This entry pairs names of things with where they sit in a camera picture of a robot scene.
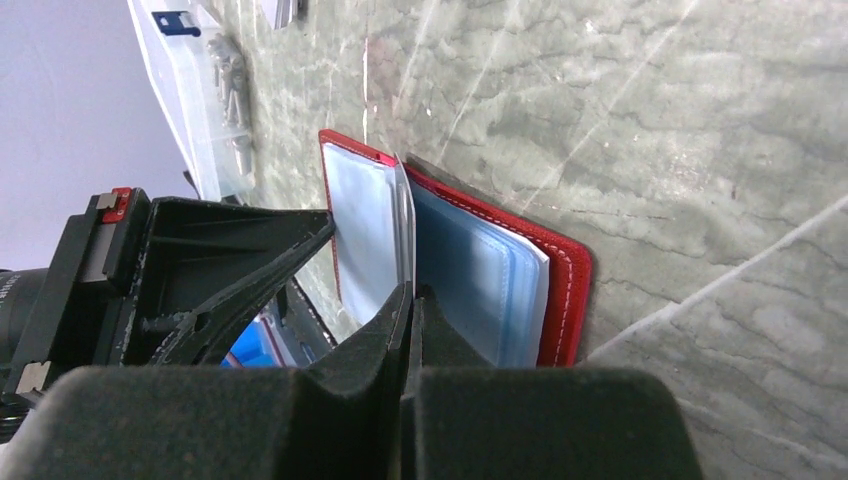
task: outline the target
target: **wallet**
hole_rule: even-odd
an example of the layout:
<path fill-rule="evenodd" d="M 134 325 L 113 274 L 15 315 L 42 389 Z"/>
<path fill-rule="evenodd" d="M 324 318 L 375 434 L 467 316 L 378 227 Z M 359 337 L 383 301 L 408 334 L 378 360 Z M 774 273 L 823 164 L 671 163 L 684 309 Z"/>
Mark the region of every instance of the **wallet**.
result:
<path fill-rule="evenodd" d="M 582 244 L 332 130 L 319 132 L 345 310 L 364 325 L 401 282 L 498 367 L 569 366 L 592 258 Z"/>

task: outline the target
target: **white stitching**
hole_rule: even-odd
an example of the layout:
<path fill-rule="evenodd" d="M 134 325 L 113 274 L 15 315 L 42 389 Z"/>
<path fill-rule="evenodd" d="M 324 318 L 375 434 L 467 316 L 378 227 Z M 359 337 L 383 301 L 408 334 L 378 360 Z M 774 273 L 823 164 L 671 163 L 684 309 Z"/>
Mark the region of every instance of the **white stitching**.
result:
<path fill-rule="evenodd" d="M 569 257 L 568 254 L 565 253 L 564 251 L 560 250 L 556 245 L 551 245 L 551 244 L 545 242 L 544 240 L 541 240 L 539 238 L 534 237 L 533 235 L 529 235 L 529 234 L 526 234 L 526 233 L 519 232 L 515 228 L 507 225 L 506 223 L 504 223 L 504 222 L 502 222 L 502 221 L 500 221 L 496 218 L 493 218 L 492 216 L 487 215 L 487 214 L 475 209 L 474 207 L 472 207 L 470 205 L 462 205 L 459 202 L 457 202 L 453 199 L 447 198 L 447 197 L 445 197 L 444 195 L 442 195 L 438 192 L 435 192 L 433 190 L 430 190 L 430 191 L 433 192 L 437 197 L 441 198 L 442 200 L 447 201 L 448 203 L 451 203 L 452 205 L 454 205 L 456 207 L 459 207 L 463 210 L 471 211 L 474 214 L 479 215 L 479 216 L 485 218 L 486 220 L 488 220 L 492 223 L 496 223 L 496 224 L 506 228 L 507 230 L 510 230 L 514 233 L 517 233 L 518 235 L 527 237 L 531 240 L 536 240 L 537 242 L 541 243 L 545 247 L 552 249 L 554 252 L 556 252 L 556 254 L 560 258 L 562 258 L 563 260 L 566 261 L 566 263 L 568 263 L 568 283 L 566 284 L 566 287 L 565 287 L 566 288 L 566 290 L 565 290 L 565 306 L 563 307 L 563 310 L 562 310 L 562 321 L 560 323 L 559 338 L 557 339 L 557 351 L 556 351 L 556 354 L 554 355 L 554 364 L 559 362 L 560 352 L 562 351 L 562 339 L 565 337 L 565 325 L 566 325 L 566 317 L 568 316 L 568 306 L 571 303 L 571 285 L 574 283 L 574 264 L 571 261 L 571 257 Z"/>

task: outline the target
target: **red wallet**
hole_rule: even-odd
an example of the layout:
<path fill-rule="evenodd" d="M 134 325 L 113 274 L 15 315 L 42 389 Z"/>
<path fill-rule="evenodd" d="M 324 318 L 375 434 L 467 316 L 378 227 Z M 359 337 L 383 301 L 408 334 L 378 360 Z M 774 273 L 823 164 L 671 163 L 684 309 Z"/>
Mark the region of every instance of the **red wallet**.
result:
<path fill-rule="evenodd" d="M 545 280 L 540 281 L 538 285 L 547 285 L 547 291 L 539 291 L 538 297 L 534 297 L 537 298 L 537 303 L 542 302 L 542 310 L 531 309 L 538 312 L 536 316 L 539 318 L 522 323 L 522 326 L 527 327 L 526 335 L 522 338 L 532 341 L 532 347 L 536 346 L 535 342 L 538 338 L 538 349 L 530 349 L 530 354 L 533 355 L 535 364 L 538 366 L 570 366 L 574 363 L 592 274 L 592 258 L 585 246 L 451 188 L 409 164 L 398 161 L 391 155 L 363 145 L 338 132 L 320 131 L 319 142 L 328 204 L 333 211 L 337 227 L 336 237 L 333 239 L 333 255 L 338 293 L 342 304 L 349 313 L 352 311 L 354 318 L 364 323 L 370 319 L 369 313 L 379 308 L 399 281 L 415 282 L 417 280 L 416 243 L 422 238 L 422 232 L 416 235 L 415 212 L 416 204 L 418 207 L 424 206 L 421 203 L 423 199 L 417 197 L 425 195 L 420 192 L 426 191 L 464 212 L 445 211 L 445 207 L 440 206 L 447 221 L 457 219 L 458 215 L 470 214 L 482 222 L 497 225 L 521 237 L 517 239 L 518 241 L 529 241 L 532 243 L 530 248 L 535 246 L 536 255 L 543 260 Z M 431 239 L 433 233 L 427 232 L 427 235 L 430 235 L 427 238 Z M 500 235 L 500 233 L 495 232 L 491 235 Z M 474 257 L 474 252 L 480 250 L 475 245 L 485 247 L 492 244 L 490 239 L 483 237 L 483 235 L 477 235 L 469 240 L 476 242 L 471 247 L 463 244 L 461 248 L 470 248 L 468 250 L 471 252 L 470 255 L 460 257 L 456 252 L 446 251 L 445 257 L 450 256 L 448 253 L 452 253 L 453 258 L 460 260 L 470 258 L 466 261 L 469 264 L 489 258 L 481 256 L 482 260 L 475 260 Z M 449 242 L 445 245 L 446 249 L 453 248 L 451 246 L 453 244 Z M 491 258 L 501 258 L 502 250 L 501 246 L 492 247 L 493 253 L 486 255 L 494 255 Z M 510 265 L 519 264 L 523 265 L 519 261 Z M 495 277 L 500 270 L 488 265 L 472 265 L 472 267 L 475 272 L 488 272 L 481 269 L 492 269 L 489 275 L 493 279 L 490 282 L 493 285 L 491 288 L 497 287 L 497 280 L 500 277 Z M 462 282 L 463 279 L 452 279 L 452 281 Z M 510 299 L 501 300 L 501 303 L 509 304 Z M 446 317 L 453 323 L 456 319 L 452 319 L 448 313 L 446 312 Z M 495 324 L 491 328 L 488 325 L 465 325 L 464 329 L 458 328 L 475 348 L 478 348 L 478 345 L 475 345 L 477 337 L 482 338 L 478 342 L 480 345 L 478 351 L 485 351 L 488 345 L 493 352 L 509 348 L 503 345 L 505 341 L 497 336 L 498 332 L 489 331 L 504 331 L 503 329 L 503 326 Z M 522 354 L 522 352 L 514 352 L 513 356 L 519 359 L 518 363 L 508 362 L 506 366 L 522 365 L 520 360 Z"/>

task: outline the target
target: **marble table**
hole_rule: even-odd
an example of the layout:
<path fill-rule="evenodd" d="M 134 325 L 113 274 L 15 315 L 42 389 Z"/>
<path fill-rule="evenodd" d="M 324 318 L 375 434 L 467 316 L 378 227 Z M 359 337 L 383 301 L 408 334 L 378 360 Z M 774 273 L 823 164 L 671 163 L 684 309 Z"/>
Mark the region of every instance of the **marble table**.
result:
<path fill-rule="evenodd" d="M 321 128 L 413 153 L 592 249 L 580 358 L 662 378 L 709 478 L 848 478 L 848 3 L 209 3 L 251 203 L 326 206 Z M 329 252 L 299 278 L 349 335 Z"/>

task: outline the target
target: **transparent storage box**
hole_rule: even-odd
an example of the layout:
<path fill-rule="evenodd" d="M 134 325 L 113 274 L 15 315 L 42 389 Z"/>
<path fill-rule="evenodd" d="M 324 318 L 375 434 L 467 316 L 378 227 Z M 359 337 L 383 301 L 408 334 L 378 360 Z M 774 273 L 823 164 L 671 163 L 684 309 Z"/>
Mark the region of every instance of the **transparent storage box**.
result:
<path fill-rule="evenodd" d="M 253 188 L 249 128 L 226 125 L 214 63 L 206 48 L 221 33 L 218 24 L 195 1 L 128 0 L 128 4 L 150 83 L 200 197 L 218 201 Z M 151 15 L 156 11 L 190 12 L 201 36 L 163 35 Z M 246 152 L 239 158 L 234 143 Z"/>

